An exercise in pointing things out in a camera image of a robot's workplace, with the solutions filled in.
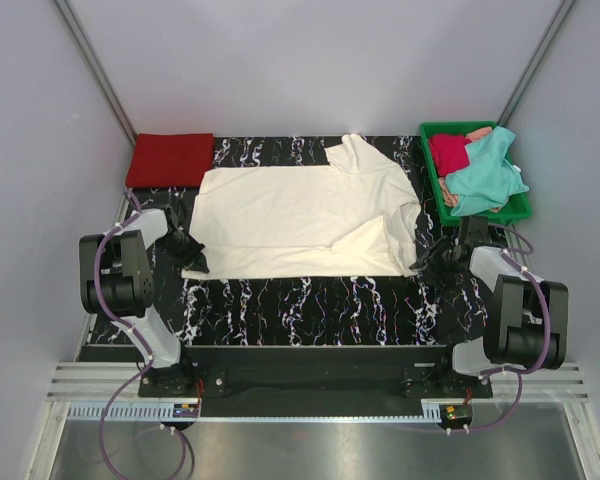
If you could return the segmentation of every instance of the green basket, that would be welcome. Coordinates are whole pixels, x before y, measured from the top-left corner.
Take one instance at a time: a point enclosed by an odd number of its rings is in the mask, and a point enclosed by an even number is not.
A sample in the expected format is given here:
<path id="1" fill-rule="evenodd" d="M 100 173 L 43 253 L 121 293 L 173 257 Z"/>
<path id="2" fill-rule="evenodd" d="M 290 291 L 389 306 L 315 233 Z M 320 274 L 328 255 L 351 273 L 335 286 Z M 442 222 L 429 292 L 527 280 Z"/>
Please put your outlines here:
<path id="1" fill-rule="evenodd" d="M 436 133 L 449 133 L 451 135 L 466 135 L 482 127 L 495 128 L 495 122 L 443 122 L 443 123 L 423 123 L 420 125 L 420 137 L 424 158 L 429 170 L 429 180 L 433 187 L 433 196 L 436 199 L 436 207 L 440 215 L 440 223 L 445 227 L 455 227 L 460 224 L 460 217 L 451 215 L 451 207 L 444 204 L 442 190 L 438 183 L 438 172 L 436 171 L 431 149 L 429 148 L 429 139 Z M 511 155 L 507 152 L 507 161 L 513 165 Z M 523 218 L 531 216 L 531 205 L 526 193 L 518 193 L 509 197 L 507 204 L 500 209 L 498 213 L 483 212 L 480 215 L 489 217 L 489 221 L 499 223 L 500 225 L 512 225 Z"/>

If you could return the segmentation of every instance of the magenta cloth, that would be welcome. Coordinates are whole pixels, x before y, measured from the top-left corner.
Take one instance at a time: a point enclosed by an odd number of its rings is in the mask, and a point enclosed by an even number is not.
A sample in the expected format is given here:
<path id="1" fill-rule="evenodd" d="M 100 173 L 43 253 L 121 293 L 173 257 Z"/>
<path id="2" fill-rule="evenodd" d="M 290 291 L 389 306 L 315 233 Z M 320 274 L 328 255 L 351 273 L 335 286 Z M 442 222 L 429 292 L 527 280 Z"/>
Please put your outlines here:
<path id="1" fill-rule="evenodd" d="M 446 177 L 469 166 L 469 156 L 464 148 L 468 143 L 471 143 L 471 140 L 464 135 L 448 133 L 437 133 L 429 139 L 431 155 L 439 177 Z"/>

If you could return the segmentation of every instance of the white wall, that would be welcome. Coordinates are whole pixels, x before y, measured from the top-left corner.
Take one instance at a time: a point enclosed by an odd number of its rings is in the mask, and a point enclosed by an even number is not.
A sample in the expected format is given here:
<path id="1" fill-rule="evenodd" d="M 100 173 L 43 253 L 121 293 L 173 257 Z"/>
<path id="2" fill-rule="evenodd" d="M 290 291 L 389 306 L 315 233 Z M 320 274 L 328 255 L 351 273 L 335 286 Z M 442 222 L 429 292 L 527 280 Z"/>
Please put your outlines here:
<path id="1" fill-rule="evenodd" d="M 600 0 L 580 2 L 511 129 L 531 187 L 539 275 L 570 291 L 569 353 L 600 425 Z"/>
<path id="2" fill-rule="evenodd" d="M 129 156 L 51 0 L 0 0 L 0 480 L 75 351 L 78 240 L 111 226 Z"/>
<path id="3" fill-rule="evenodd" d="M 558 0 L 70 0 L 139 132 L 497 119 Z"/>

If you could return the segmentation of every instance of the pile of clothes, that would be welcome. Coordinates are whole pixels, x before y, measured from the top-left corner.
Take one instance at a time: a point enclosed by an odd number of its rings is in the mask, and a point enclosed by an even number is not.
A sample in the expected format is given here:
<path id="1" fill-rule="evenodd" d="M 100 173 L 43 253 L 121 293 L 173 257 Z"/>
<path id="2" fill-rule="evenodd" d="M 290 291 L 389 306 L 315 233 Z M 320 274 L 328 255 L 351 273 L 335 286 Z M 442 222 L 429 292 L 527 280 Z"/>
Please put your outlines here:
<path id="1" fill-rule="evenodd" d="M 462 217 L 499 211 L 511 195 L 529 191 L 520 169 L 506 159 L 516 138 L 503 127 L 484 127 L 468 135 L 438 133 L 429 148 L 438 182 L 451 215 Z"/>

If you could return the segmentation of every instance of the white cloth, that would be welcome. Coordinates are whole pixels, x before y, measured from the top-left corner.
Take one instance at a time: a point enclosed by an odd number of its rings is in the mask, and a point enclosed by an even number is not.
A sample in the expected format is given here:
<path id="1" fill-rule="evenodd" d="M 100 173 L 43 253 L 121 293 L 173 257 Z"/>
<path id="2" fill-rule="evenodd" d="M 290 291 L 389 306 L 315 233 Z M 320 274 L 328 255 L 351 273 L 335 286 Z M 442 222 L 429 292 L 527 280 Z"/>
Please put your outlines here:
<path id="1" fill-rule="evenodd" d="M 191 235 L 210 273 L 184 278 L 414 275 L 418 197 L 402 168 L 358 135 L 329 165 L 217 168 L 196 197 Z"/>

